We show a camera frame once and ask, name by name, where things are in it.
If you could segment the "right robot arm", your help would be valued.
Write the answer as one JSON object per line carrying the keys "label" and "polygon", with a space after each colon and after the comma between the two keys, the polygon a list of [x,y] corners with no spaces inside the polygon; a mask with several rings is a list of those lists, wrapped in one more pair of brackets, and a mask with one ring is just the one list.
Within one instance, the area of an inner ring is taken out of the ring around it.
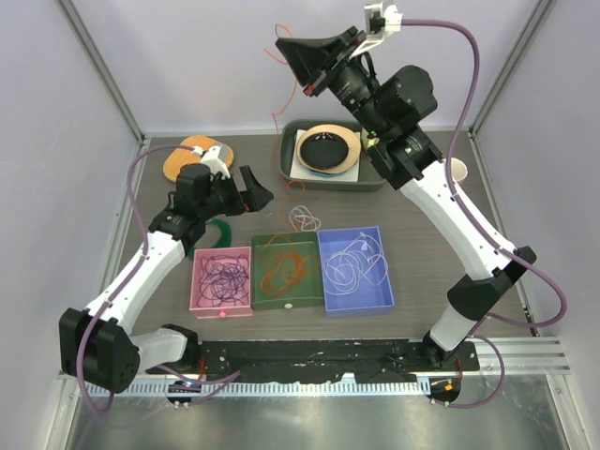
{"label": "right robot arm", "polygon": [[376,143],[367,155],[379,176],[411,200],[457,254],[465,276],[447,294],[448,307],[423,338],[427,365],[443,370],[458,357],[469,332],[522,277],[529,247],[516,247],[497,233],[446,171],[442,152],[420,128],[437,100],[428,73],[399,69],[376,79],[369,55],[354,51],[367,39],[351,27],[335,37],[281,37],[276,46],[308,97],[330,90]]}

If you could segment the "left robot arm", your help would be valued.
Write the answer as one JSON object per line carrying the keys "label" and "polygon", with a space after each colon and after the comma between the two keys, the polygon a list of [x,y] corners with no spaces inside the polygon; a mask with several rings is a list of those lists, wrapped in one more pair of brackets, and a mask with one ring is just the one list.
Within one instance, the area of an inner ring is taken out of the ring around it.
{"label": "left robot arm", "polygon": [[274,199],[248,166],[240,169],[245,189],[234,179],[201,163],[185,166],[167,206],[150,223],[129,263],[86,308],[69,308],[59,320],[61,365],[79,384],[91,383],[114,394],[124,392],[136,375],[169,364],[188,374],[199,364],[197,333],[166,324],[133,336],[147,301],[163,279],[204,235],[208,220],[258,212]]}

